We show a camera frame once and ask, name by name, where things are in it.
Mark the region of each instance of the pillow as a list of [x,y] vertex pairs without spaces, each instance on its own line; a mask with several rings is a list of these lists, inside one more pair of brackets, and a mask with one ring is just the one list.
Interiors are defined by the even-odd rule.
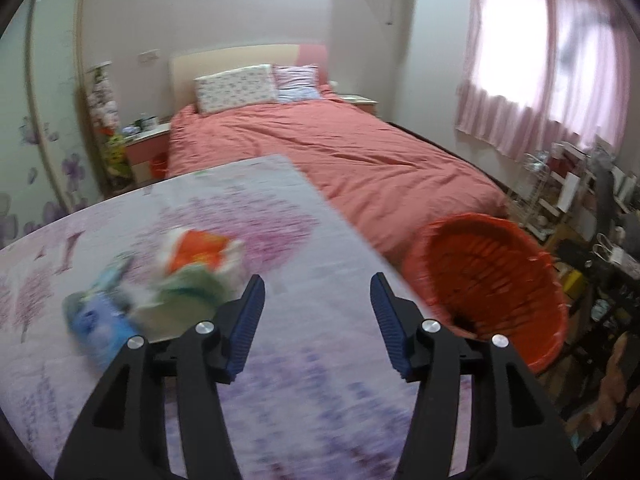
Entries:
[[201,114],[278,102],[271,65],[245,66],[197,77],[194,82]]
[[318,92],[318,66],[273,66],[278,87],[278,102],[292,103],[322,99]]

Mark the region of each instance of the silver screw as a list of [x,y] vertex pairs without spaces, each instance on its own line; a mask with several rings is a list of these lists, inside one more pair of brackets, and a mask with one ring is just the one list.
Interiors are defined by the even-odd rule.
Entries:
[[496,334],[491,338],[491,342],[498,348],[506,348],[509,346],[509,339],[502,334]]
[[438,323],[435,319],[427,319],[426,321],[422,322],[422,329],[425,332],[428,332],[430,334],[435,334],[436,332],[439,332],[441,328],[442,328],[442,325]]
[[137,350],[145,343],[145,339],[141,335],[135,335],[130,337],[127,341],[127,346],[132,350]]
[[196,332],[198,334],[210,334],[213,332],[214,326],[210,321],[201,321],[196,325]]

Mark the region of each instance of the headboard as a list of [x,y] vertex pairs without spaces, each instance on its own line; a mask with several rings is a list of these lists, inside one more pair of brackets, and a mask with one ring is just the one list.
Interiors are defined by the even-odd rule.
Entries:
[[236,46],[174,57],[170,63],[174,111],[196,101],[193,80],[197,77],[257,64],[316,64],[319,66],[320,84],[325,84],[326,58],[324,45],[316,44]]

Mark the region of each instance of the nightstand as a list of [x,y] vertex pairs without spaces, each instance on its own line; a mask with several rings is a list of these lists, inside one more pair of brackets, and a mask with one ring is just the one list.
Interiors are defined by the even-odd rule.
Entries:
[[142,132],[125,140],[125,152],[133,171],[136,184],[144,185],[157,180],[151,173],[150,162],[153,158],[169,152],[169,123]]
[[348,103],[358,107],[363,112],[371,115],[377,115],[376,107],[378,106],[377,101],[373,101],[372,99],[367,99],[366,97],[362,97],[360,95],[340,95],[338,96],[343,101],[347,101]]

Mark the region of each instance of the white nightstand top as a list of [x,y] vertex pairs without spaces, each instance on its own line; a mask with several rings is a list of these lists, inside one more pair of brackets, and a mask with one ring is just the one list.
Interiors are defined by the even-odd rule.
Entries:
[[124,144],[125,146],[131,146],[132,144],[137,144],[138,142],[142,142],[143,140],[149,140],[153,139],[154,137],[167,134],[169,131],[171,131],[171,123],[160,124],[153,130],[140,132],[137,135],[126,137]]
[[358,104],[358,105],[377,105],[378,102],[373,99],[369,99],[366,97],[362,97],[361,95],[355,94],[347,94],[347,95],[338,95],[338,97],[348,103]]

